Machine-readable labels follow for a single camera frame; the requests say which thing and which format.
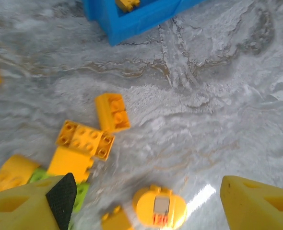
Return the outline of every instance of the lego stud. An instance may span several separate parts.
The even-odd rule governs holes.
[[[107,155],[107,150],[106,149],[100,149],[98,151],[98,157],[99,158],[104,158]]]
[[[111,104],[110,104],[110,108],[111,108],[112,113],[119,111],[118,101],[112,101]]]
[[[9,176],[9,173],[7,171],[1,171],[0,172],[0,182],[4,181]]]
[[[135,0],[134,2],[133,2],[133,4],[134,4],[134,6],[136,6],[136,7],[139,7],[140,6],[140,0]]]
[[[93,145],[91,143],[88,143],[88,144],[85,145],[85,149],[88,150],[88,151],[91,151],[94,148],[93,148]]]
[[[90,132],[89,135],[92,139],[96,139],[98,137],[97,132]]]
[[[74,140],[74,141],[72,142],[72,144],[73,144],[73,146],[76,147],[76,148],[80,146],[80,142],[79,142],[78,140]]]
[[[79,128],[78,130],[77,130],[77,133],[79,134],[79,135],[83,135],[84,133],[85,133],[85,128]]]
[[[109,216],[109,214],[106,213],[104,216],[102,216],[101,220],[102,220],[102,221],[107,220],[107,219],[108,219],[108,216]]]
[[[150,190],[155,191],[156,193],[160,193],[161,192],[161,187],[152,184],[150,186]]]
[[[70,124],[69,121],[66,121],[66,123],[65,123],[65,128],[66,128],[66,130],[68,130],[68,131],[72,131],[72,130],[73,130],[73,126],[72,126],[72,124]]]
[[[120,209],[121,209],[121,206],[117,206],[116,208],[114,208],[113,213],[114,214],[118,213],[120,211]]]
[[[59,139],[60,139],[60,141],[61,141],[61,143],[62,143],[63,145],[66,145],[66,144],[69,143],[69,138],[66,137],[66,136],[60,136]]]
[[[115,113],[114,115],[115,124],[118,125],[122,122],[122,115],[121,113]]]
[[[133,6],[132,5],[127,6],[127,10],[128,12],[131,12],[133,10]]]
[[[19,186],[22,184],[22,180],[20,177],[15,177],[12,179],[11,184],[13,185],[13,187]]]
[[[170,196],[172,195],[172,190],[169,189],[169,188],[163,187],[161,191],[162,191],[163,193],[167,193],[167,194],[170,195]]]
[[[105,145],[109,145],[111,142],[112,142],[112,138],[110,138],[110,137],[104,137],[103,138],[103,143]]]

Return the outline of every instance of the printed number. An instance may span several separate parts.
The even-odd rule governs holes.
[[[164,226],[168,223],[168,216],[161,214],[153,215],[153,225]]]

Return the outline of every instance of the blue plastic box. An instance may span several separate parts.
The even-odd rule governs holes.
[[[89,21],[96,20],[111,46],[139,35],[204,0],[141,0],[138,8],[124,13],[115,0],[83,0]]]

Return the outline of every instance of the gray marble surface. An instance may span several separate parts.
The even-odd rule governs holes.
[[[99,128],[94,98],[123,94],[132,128],[96,162],[77,230],[134,192],[169,186],[182,230],[227,230],[224,175],[283,188],[283,0],[208,0],[110,47],[73,0],[0,0],[0,166],[48,167],[65,119]]]

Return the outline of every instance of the sticker on lego piece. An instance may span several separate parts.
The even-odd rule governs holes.
[[[156,197],[154,201],[153,224],[165,226],[168,223],[169,197]]]
[[[153,225],[155,226],[165,226],[168,223],[168,215],[154,214],[153,215]]]
[[[167,215],[169,212],[169,202],[169,197],[157,196],[154,201],[153,213]]]

